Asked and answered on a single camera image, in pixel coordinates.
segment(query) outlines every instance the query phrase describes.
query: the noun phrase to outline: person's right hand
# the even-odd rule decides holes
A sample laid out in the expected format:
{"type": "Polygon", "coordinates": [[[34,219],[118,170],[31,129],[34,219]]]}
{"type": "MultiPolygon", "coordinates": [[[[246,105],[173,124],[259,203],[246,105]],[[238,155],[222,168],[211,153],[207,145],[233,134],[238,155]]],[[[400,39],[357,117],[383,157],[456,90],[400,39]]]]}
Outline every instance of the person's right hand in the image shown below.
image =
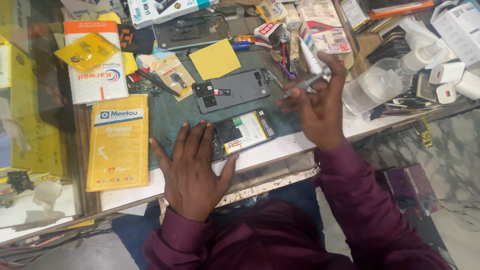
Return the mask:
{"type": "MultiPolygon", "coordinates": [[[[320,79],[311,85],[317,93],[305,93],[296,87],[290,91],[290,97],[277,100],[283,112],[298,112],[302,130],[307,139],[317,145],[321,151],[327,151],[340,145],[345,137],[342,128],[342,91],[347,70],[333,55],[320,52],[318,59],[325,62],[332,71],[330,83],[320,79]]],[[[287,91],[299,81],[310,75],[301,76],[283,86],[287,91]]]]}

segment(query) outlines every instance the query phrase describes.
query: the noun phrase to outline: black pen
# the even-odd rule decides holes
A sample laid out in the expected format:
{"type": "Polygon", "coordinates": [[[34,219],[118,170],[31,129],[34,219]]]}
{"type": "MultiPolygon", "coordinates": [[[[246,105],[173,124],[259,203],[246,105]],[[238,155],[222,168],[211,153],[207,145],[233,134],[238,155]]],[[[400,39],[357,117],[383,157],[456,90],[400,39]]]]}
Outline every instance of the black pen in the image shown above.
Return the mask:
{"type": "Polygon", "coordinates": [[[177,96],[180,98],[180,94],[175,92],[172,88],[166,86],[163,82],[160,82],[158,80],[156,80],[154,77],[150,76],[149,74],[147,74],[146,72],[144,72],[143,70],[137,70],[137,73],[140,74],[142,77],[145,77],[145,79],[151,81],[153,84],[165,89],[167,92],[170,92],[171,94],[173,94],[174,96],[177,96]]]}

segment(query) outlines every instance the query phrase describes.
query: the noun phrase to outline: marble floor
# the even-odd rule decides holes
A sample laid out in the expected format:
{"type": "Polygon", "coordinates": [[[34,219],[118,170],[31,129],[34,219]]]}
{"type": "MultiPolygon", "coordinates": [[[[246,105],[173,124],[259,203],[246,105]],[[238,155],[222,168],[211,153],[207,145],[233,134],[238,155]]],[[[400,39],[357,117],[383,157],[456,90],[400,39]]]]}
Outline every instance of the marble floor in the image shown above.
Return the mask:
{"type": "Polygon", "coordinates": [[[375,168],[420,163],[442,208],[432,219],[460,270],[480,265],[480,110],[429,123],[433,147],[413,129],[379,137],[365,158],[375,168]]]}

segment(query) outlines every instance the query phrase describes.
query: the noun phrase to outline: phone battery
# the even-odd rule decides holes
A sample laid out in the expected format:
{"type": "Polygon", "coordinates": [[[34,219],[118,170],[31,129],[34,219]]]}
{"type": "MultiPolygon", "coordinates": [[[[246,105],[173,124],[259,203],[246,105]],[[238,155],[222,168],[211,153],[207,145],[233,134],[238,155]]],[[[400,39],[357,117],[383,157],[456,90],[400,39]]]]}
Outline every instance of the phone battery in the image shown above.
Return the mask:
{"type": "Polygon", "coordinates": [[[267,136],[258,120],[256,112],[253,111],[235,117],[232,121],[235,128],[240,130],[242,137],[223,145],[227,154],[267,140],[267,136]]]}

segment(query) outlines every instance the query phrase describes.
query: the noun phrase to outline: purple tool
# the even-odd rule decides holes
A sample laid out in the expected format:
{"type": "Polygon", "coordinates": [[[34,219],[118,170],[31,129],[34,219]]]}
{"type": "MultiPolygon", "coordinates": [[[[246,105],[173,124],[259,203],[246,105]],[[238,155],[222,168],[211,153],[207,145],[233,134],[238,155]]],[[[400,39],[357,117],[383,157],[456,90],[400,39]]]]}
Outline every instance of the purple tool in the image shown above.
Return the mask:
{"type": "Polygon", "coordinates": [[[288,75],[288,79],[291,81],[291,80],[295,80],[297,77],[295,76],[295,74],[291,73],[290,71],[288,71],[288,69],[282,64],[282,62],[277,62],[280,67],[283,69],[283,71],[288,75]]]}

